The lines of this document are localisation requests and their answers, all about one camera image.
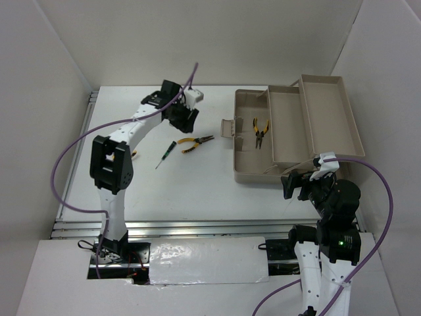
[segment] toolbox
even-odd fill
[[[269,131],[256,148],[253,119]],[[221,136],[233,139],[237,182],[280,183],[292,170],[311,171],[312,160],[364,157],[351,105],[339,76],[301,75],[299,86],[268,86],[235,92],[234,119],[222,120]]]

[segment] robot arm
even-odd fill
[[[313,161],[319,170],[293,172],[282,178],[284,197],[291,198],[293,190],[301,187],[298,200],[310,200],[321,217],[317,228],[297,225],[289,233],[301,271],[304,316],[323,310],[340,286],[345,289],[327,315],[348,315],[351,284],[342,284],[342,280],[353,271],[360,257],[361,239],[353,224],[360,190],[351,181],[336,179],[339,163],[324,162],[331,158],[335,158],[332,152],[321,154]]]
[[[133,115],[133,122],[122,125],[107,137],[97,136],[92,144],[90,175],[99,191],[101,208],[109,213],[109,225],[105,228],[102,218],[102,247],[126,257],[128,231],[124,220],[124,195],[132,181],[134,170],[131,154],[134,148],[154,127],[164,119],[182,132],[192,132],[199,111],[195,104],[203,99],[199,90],[185,90],[179,100],[162,112],[144,120],[139,117],[151,115],[164,107],[180,91],[181,86],[165,80],[160,91],[148,95]]]

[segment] white panel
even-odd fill
[[[151,284],[220,284],[269,281],[264,237],[154,238]]]
[[[421,279],[421,22],[403,0],[366,0],[334,75],[343,76],[366,160],[391,186],[395,214],[381,248],[401,315],[419,314]],[[378,177],[353,168],[361,206],[378,237],[387,217]]]
[[[372,235],[363,234],[361,255],[373,245]],[[75,240],[41,241],[17,316],[245,316],[266,295],[297,279],[272,276],[269,282],[255,284],[136,286],[128,279],[87,280],[90,255]],[[266,301],[257,315],[298,315],[301,298],[296,284]],[[378,254],[353,279],[349,314],[398,316]]]
[[[361,0],[40,0],[94,88],[290,84],[328,74]]]
[[[58,203],[49,174],[84,117],[87,93],[29,0],[0,4],[0,306],[15,315],[37,242]],[[62,188],[71,154],[58,172]]]
[[[89,127],[131,117],[140,101],[158,87],[102,87]],[[237,89],[267,87],[199,86],[205,98],[191,137],[214,135],[215,139],[187,154],[177,145],[155,170],[173,140],[186,135],[163,122],[136,147],[134,177],[126,191],[127,221],[184,221],[238,219],[319,219],[311,203],[297,200],[299,189],[284,200],[282,185],[238,184],[232,167],[232,140],[220,137],[221,119],[234,117],[234,94]],[[89,176],[92,139],[116,130],[111,126],[86,138],[68,202],[85,209],[99,209],[99,197]],[[100,216],[66,209],[66,221],[99,221]]]

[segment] small screwdriver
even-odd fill
[[[174,147],[176,147],[177,143],[176,142],[172,142],[170,147],[168,147],[168,149],[165,151],[165,154],[162,156],[161,161],[159,162],[159,164],[155,167],[155,170],[159,167],[159,165],[161,164],[161,162],[163,162],[165,160],[165,158],[168,157],[168,155],[170,154],[170,152],[174,149]]]

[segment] yellow-handled pliers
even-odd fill
[[[186,150],[182,150],[182,153],[189,153],[190,151],[193,151],[194,149],[196,149],[197,146],[199,146],[200,144],[206,143],[207,141],[213,140],[213,139],[214,139],[213,135],[200,137],[200,138],[183,138],[182,140],[179,140],[177,144],[181,144],[184,142],[195,142],[196,144],[194,144],[193,147]]]
[[[266,121],[266,127],[262,132],[259,132],[259,128],[257,127],[257,117],[253,119],[253,128],[256,132],[256,148],[259,146],[259,149],[262,148],[262,141],[263,136],[268,132],[269,130],[269,120]]]

